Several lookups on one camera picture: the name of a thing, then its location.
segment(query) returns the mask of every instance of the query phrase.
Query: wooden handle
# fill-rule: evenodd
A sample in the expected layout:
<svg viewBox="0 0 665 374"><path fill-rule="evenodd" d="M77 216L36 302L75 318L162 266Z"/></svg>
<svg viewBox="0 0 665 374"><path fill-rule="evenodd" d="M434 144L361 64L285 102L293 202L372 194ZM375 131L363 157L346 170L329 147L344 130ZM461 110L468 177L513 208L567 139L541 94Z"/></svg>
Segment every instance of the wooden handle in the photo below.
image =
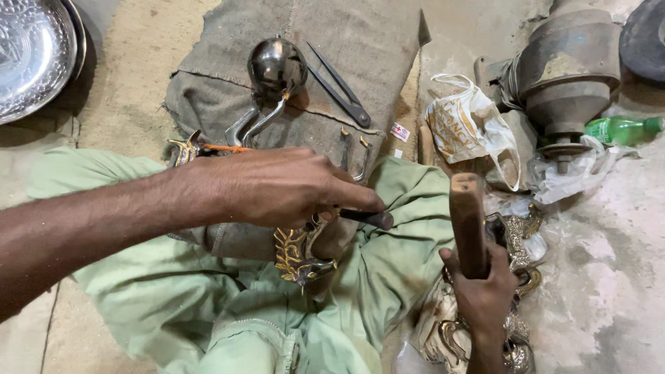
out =
<svg viewBox="0 0 665 374"><path fill-rule="evenodd" d="M346 218L347 220L352 220L360 222L362 224L370 224L376 226L383 230L390 230L394 223L392 214L390 213L370 213L370 212L360 212L358 210L348 210L342 209L339 211L339 216Z"/></svg>
<svg viewBox="0 0 665 374"><path fill-rule="evenodd" d="M483 180L477 174L458 173L450 179L450 218L462 274L469 279L487 279Z"/></svg>
<svg viewBox="0 0 665 374"><path fill-rule="evenodd" d="M418 163L421 165L434 165L434 138L427 126L418 129Z"/></svg>

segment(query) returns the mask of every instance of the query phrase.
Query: red cross label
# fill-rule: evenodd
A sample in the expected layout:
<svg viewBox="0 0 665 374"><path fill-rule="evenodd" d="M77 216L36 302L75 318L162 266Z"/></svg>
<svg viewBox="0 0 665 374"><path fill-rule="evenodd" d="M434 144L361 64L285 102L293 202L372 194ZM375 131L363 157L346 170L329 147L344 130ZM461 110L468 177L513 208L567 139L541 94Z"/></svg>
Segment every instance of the red cross label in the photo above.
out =
<svg viewBox="0 0 665 374"><path fill-rule="evenodd" d="M401 127L397 122L395 122L395 124L392 125L392 130L390 130L390 133L396 136L397 139L405 143L406 140L409 139L409 135L411 135L411 132L409 130L406 130L404 127Z"/></svg>

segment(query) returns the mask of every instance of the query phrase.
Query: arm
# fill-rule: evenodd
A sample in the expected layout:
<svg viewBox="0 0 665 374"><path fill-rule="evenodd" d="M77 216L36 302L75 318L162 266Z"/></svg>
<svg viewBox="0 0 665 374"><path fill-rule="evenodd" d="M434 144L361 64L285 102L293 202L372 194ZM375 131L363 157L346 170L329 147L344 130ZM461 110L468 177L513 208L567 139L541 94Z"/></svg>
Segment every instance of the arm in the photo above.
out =
<svg viewBox="0 0 665 374"><path fill-rule="evenodd" d="M0 322L72 272L124 248L220 222L297 228L343 205L383 201L305 148L200 158L149 177L0 212Z"/></svg>
<svg viewBox="0 0 665 374"><path fill-rule="evenodd" d="M467 373L506 373L503 363L503 322L517 288L517 277L508 270L508 255L501 246L488 243L491 270L486 280L469 280L447 248L439 252L450 273L458 312L471 332L471 359Z"/></svg>

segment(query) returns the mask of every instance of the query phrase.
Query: green plastic bottle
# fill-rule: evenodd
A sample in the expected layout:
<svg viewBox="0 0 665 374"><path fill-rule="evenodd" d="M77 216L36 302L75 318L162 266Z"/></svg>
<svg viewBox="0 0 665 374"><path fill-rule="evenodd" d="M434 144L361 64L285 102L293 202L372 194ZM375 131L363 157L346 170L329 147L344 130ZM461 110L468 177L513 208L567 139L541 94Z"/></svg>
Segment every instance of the green plastic bottle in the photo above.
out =
<svg viewBox="0 0 665 374"><path fill-rule="evenodd" d="M593 120L585 126L584 133L603 144L636 146L650 142L665 129L665 118L652 117L646 120L626 116L612 116Z"/></svg>

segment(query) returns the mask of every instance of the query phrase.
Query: small label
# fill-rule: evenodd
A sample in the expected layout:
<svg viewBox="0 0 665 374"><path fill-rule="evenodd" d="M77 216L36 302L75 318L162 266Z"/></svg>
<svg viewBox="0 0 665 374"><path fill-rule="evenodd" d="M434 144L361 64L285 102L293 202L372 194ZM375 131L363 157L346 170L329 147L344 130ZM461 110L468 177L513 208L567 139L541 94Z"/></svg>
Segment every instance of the small label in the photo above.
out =
<svg viewBox="0 0 665 374"><path fill-rule="evenodd" d="M411 132L409 130L406 130L404 127L402 127L400 124L395 122L392 125L392 129L390 130L390 133L393 134L397 139L401 140L402 142L406 143L406 140L409 139L409 135L411 135Z"/></svg>
<svg viewBox="0 0 665 374"><path fill-rule="evenodd" d="M585 134L593 136L601 143L609 144L612 138L607 132L608 125L609 121L605 119L593 121L585 128Z"/></svg>

